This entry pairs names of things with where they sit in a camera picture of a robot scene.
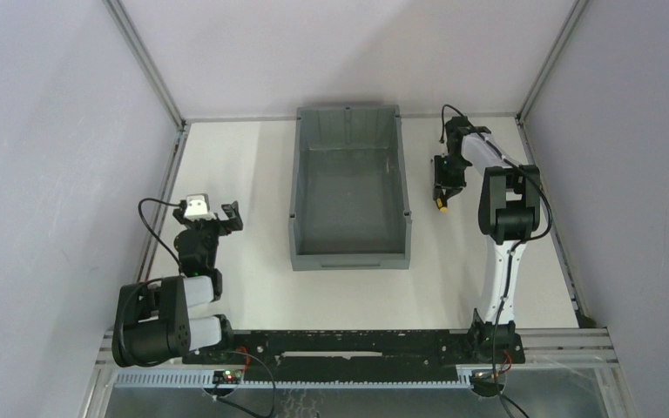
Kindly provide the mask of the black yellow handled screwdriver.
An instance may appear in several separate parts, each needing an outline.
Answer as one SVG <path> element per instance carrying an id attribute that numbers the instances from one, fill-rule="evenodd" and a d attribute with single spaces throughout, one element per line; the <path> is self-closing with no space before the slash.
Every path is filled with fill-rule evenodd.
<path id="1" fill-rule="evenodd" d="M 446 212 L 448 210 L 448 207 L 442 198 L 436 199 L 436 205 L 440 212 Z"/>

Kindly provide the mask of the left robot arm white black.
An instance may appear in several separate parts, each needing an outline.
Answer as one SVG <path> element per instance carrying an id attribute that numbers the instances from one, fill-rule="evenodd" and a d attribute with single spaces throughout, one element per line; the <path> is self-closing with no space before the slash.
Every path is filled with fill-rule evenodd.
<path id="1" fill-rule="evenodd" d="M 225 219 L 210 211 L 203 196 L 188 197 L 172 208 L 184 227 L 169 250 L 179 272 L 121 287 L 111 343 L 120 367 L 154 367 L 202 348 L 233 347 L 225 315 L 194 318 L 190 310 L 221 298 L 223 277 L 215 266 L 219 241 L 243 229 L 239 204 L 222 205 Z"/>

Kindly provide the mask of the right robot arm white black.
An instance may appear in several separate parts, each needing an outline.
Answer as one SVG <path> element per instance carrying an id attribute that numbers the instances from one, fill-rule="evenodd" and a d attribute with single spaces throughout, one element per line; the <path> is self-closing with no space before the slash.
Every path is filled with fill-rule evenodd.
<path id="1" fill-rule="evenodd" d="M 543 204 L 538 168 L 518 164 L 492 139 L 485 127 L 445 129 L 446 152 L 432 159 L 432 199 L 442 212 L 466 187 L 467 169 L 482 176 L 477 223 L 489 253 L 483 291 L 468 331 L 470 349 L 479 358 L 502 353 L 515 341 L 518 267 L 540 226 Z"/>

